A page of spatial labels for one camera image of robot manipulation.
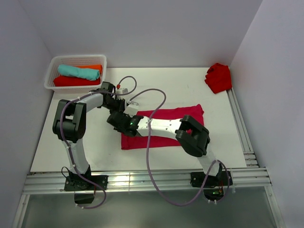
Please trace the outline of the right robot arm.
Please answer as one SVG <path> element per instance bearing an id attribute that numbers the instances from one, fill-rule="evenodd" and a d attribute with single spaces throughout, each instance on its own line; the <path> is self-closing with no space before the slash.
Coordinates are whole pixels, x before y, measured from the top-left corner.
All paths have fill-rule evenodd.
<path id="1" fill-rule="evenodd" d="M 152 146 L 153 138 L 178 142 L 188 155 L 198 159 L 207 183 L 216 185 L 221 181 L 223 166 L 211 150 L 209 130 L 194 117 L 185 115 L 181 119 L 165 120 L 113 111 L 107 122 L 125 136 L 146 139 L 148 146 Z"/>

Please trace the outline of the pink t shirt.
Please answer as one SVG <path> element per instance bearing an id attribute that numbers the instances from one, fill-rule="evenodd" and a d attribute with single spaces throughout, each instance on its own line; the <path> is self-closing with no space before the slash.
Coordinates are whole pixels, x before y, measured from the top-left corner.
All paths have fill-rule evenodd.
<path id="1" fill-rule="evenodd" d="M 203 120 L 204 111 L 200 104 L 188 107 L 178 107 L 175 109 L 160 109 L 153 115 L 156 119 L 179 119 L 185 115 L 190 115 L 196 119 L 200 124 L 204 125 Z M 121 149 L 133 150 L 133 149 L 145 149 L 147 146 L 148 137 L 130 137 L 121 134 Z M 171 147 L 180 146 L 179 142 L 175 139 L 151 136 L 150 148 Z"/>

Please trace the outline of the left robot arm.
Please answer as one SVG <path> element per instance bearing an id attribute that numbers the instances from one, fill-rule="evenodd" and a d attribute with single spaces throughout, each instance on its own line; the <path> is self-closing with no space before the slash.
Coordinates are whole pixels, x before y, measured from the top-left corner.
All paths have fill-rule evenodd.
<path id="1" fill-rule="evenodd" d="M 110 111 L 123 111 L 125 104 L 121 95 L 126 93 L 126 88 L 103 82 L 101 88 L 92 90 L 80 98 L 73 101 L 61 99 L 58 102 L 52 131 L 65 146 L 70 162 L 69 172 L 79 174 L 75 183 L 82 190 L 90 188 L 93 183 L 93 178 L 87 175 L 90 172 L 90 165 L 83 146 L 86 114 L 101 107 Z"/>

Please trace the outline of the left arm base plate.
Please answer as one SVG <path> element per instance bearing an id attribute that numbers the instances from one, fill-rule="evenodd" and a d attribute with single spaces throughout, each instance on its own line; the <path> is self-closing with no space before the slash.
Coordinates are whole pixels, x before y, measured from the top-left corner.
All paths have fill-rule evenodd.
<path id="1" fill-rule="evenodd" d="M 108 176 L 107 175 L 93 175 L 85 177 L 86 179 L 98 184 L 104 190 L 107 189 Z M 68 176 L 65 182 L 64 191 L 86 191 L 86 190 L 100 190 L 99 187 L 93 185 L 90 182 L 85 181 L 78 175 L 72 177 Z"/>

